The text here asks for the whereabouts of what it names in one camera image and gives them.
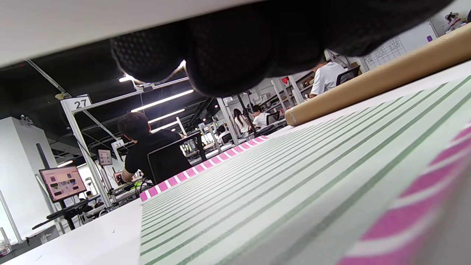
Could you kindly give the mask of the person's left hand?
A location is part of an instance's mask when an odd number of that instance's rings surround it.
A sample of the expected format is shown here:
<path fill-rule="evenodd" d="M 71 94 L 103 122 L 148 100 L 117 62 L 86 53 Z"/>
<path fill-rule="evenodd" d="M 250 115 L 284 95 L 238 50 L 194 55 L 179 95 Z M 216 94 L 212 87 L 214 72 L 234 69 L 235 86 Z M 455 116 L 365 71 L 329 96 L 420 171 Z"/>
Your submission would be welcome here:
<path fill-rule="evenodd" d="M 182 61 L 209 97 L 247 91 L 266 78 L 310 70 L 325 50 L 361 57 L 430 19 L 449 0 L 266 0 L 110 40 L 118 67 L 150 83 Z"/>

